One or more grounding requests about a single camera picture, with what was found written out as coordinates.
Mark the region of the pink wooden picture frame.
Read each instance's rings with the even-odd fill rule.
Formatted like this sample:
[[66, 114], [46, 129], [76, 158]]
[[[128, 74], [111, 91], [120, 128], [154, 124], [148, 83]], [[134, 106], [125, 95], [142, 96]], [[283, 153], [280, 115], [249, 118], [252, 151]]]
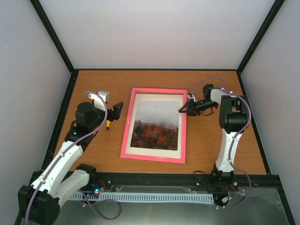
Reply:
[[187, 102], [187, 90], [183, 89], [163, 89], [163, 88], [141, 88], [141, 87], [134, 87], [131, 92], [126, 125], [124, 130], [124, 136], [120, 151], [121, 158], [129, 158], [129, 159], [138, 159], [138, 160], [148, 160], [148, 161], [157, 161], [157, 162], [168, 162], [168, 163], [178, 163], [183, 164], [186, 161], [186, 133], [187, 133], [187, 116], [183, 113], [183, 139], [182, 139], [182, 159], [170, 159], [170, 158], [161, 158], [161, 157], [143, 157], [143, 156], [134, 156], [125, 153], [126, 145], [128, 141], [128, 133], [129, 133], [129, 126], [130, 126], [130, 118], [132, 115], [132, 108], [135, 99], [135, 95], [138, 93], [163, 93], [163, 94], [182, 94], [183, 95], [183, 105]]

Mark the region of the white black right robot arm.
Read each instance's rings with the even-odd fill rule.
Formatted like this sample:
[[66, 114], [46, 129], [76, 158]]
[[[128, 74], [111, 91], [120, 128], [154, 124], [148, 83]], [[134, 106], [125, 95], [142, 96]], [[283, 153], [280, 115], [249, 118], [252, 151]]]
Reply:
[[207, 109], [219, 108], [219, 126], [222, 141], [218, 158], [210, 173], [210, 185], [215, 190], [227, 188], [234, 183], [234, 159], [237, 147], [252, 118], [246, 96], [239, 96], [213, 84], [203, 87], [203, 99], [197, 100], [192, 92], [188, 101], [179, 109], [187, 116], [200, 116]]

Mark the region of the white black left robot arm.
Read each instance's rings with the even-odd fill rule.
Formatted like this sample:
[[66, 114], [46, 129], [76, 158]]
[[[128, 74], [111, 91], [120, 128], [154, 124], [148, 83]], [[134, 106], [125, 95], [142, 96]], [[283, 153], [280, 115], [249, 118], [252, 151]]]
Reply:
[[19, 210], [25, 224], [52, 225], [74, 193], [97, 185], [96, 169], [90, 165], [81, 164], [68, 178], [65, 176], [105, 122], [120, 118], [122, 108], [123, 102], [108, 109], [106, 103], [96, 100], [77, 106], [75, 120], [55, 158], [36, 180], [18, 191]]

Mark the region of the yellow handled screwdriver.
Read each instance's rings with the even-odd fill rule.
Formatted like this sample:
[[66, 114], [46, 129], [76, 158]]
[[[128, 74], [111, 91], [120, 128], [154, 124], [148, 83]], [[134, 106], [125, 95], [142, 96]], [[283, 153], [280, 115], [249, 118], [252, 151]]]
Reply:
[[111, 122], [109, 120], [107, 120], [106, 121], [106, 137], [108, 137], [108, 135], [109, 135], [110, 124], [111, 124]]

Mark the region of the autumn forest photo print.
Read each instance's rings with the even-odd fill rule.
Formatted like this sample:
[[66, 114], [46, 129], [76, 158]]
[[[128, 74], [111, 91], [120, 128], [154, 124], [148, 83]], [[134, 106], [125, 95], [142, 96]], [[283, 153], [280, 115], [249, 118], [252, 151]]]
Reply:
[[179, 106], [178, 101], [139, 101], [130, 147], [176, 151]]

